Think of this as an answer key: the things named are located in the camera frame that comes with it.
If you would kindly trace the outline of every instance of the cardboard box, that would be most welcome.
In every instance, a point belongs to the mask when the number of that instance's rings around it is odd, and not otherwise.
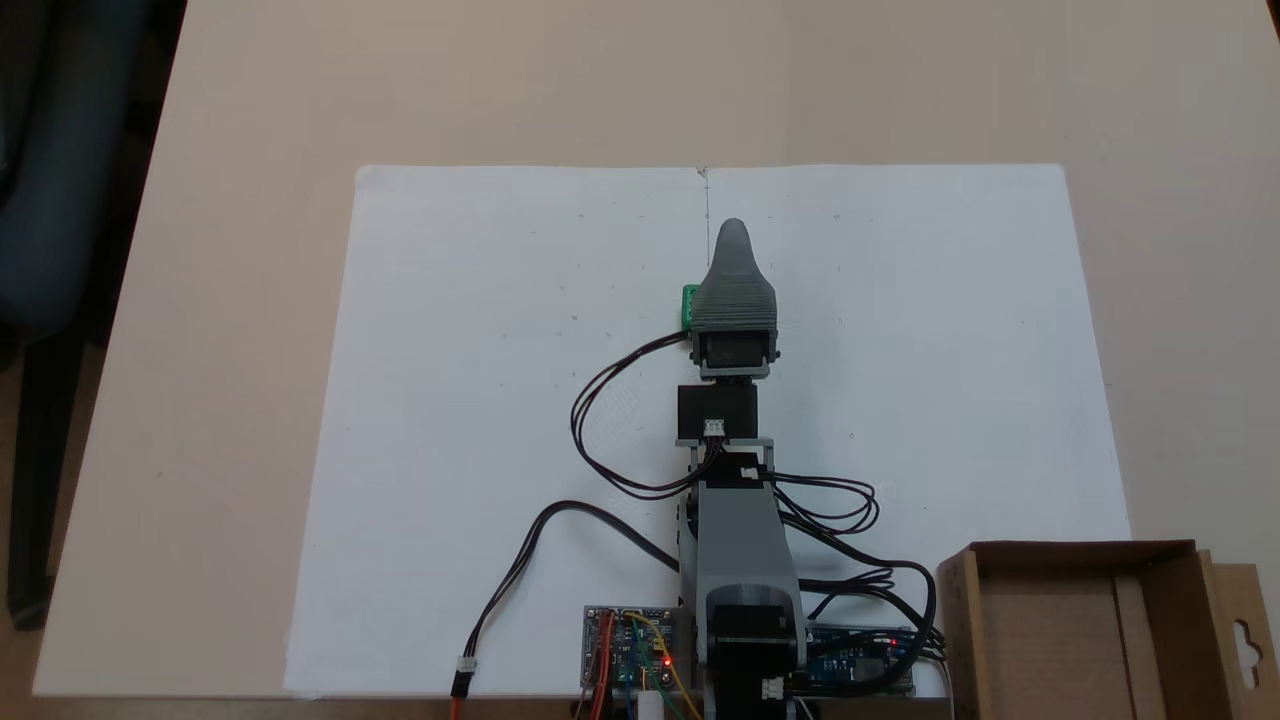
[[[978,542],[938,568],[938,601],[957,719],[1280,717],[1257,569],[1192,541]]]

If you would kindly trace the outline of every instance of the white paper sheet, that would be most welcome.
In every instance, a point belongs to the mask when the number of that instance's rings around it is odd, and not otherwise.
[[[287,688],[447,694],[554,500],[602,505],[675,551],[673,503],[594,475],[568,409],[605,364],[678,327],[681,286],[728,217],[778,296],[762,433],[780,469],[879,488],[859,547],[934,568],[975,539],[1129,537],[1057,167],[365,168]],[[596,404],[588,443],[636,479],[676,477],[675,388],[695,378],[681,350],[641,361]],[[850,574],[801,538],[792,551],[803,574]],[[920,606],[909,575],[899,588]],[[472,694],[576,694],[582,606],[676,591],[595,520],[556,518],[485,629]],[[854,601],[823,619],[901,623]]]

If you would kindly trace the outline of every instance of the blue circuit board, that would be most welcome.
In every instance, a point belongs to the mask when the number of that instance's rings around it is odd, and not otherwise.
[[[612,612],[617,620],[622,620],[625,612],[644,615],[662,629],[663,639],[672,652],[678,652],[678,611],[675,607],[602,607],[588,606],[582,612],[582,653],[581,653],[581,684],[590,685],[596,682],[595,669],[599,667],[599,659],[595,648],[600,641],[600,621],[605,614]],[[873,625],[823,625],[813,624],[805,630],[806,644],[824,643],[840,639],[854,633],[865,630],[883,630],[884,626]],[[635,626],[630,621],[617,621],[613,624],[612,647],[609,652],[611,682],[616,688],[621,688],[630,682],[632,689],[659,685],[672,688],[673,678],[671,670],[663,665],[662,652],[650,637],[650,629],[641,625],[640,634],[636,635]],[[806,674],[809,680],[820,683],[833,683],[838,685],[856,685],[860,682],[878,678],[884,673],[884,667],[891,660],[902,657],[906,650],[888,638],[854,650],[842,650],[809,661]],[[911,671],[908,670],[887,691],[888,694],[914,694],[915,682]]]
[[[883,628],[867,625],[809,625],[806,642],[812,646],[873,629]],[[813,682],[852,687],[860,682],[882,675],[891,660],[902,657],[904,655],[906,655],[906,650],[902,646],[884,638],[883,642],[876,642],[872,647],[841,650],[822,657],[814,657],[809,660],[808,674]],[[890,694],[911,694],[914,692],[915,682],[911,679],[910,670],[888,689]]]

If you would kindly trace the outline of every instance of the table surface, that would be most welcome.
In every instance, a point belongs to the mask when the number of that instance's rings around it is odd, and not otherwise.
[[[36,675],[276,696],[364,164],[1061,163],[1137,537],[1280,600],[1262,0],[192,0]]]

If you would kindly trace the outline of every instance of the red wire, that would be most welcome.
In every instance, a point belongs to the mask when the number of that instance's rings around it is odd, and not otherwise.
[[[604,711],[604,696],[609,692],[609,661],[613,655],[613,611],[608,611],[608,619],[600,623],[600,632],[603,634],[603,646],[600,648],[600,680],[595,685],[595,698],[591,702],[591,719],[600,720],[600,714]]]

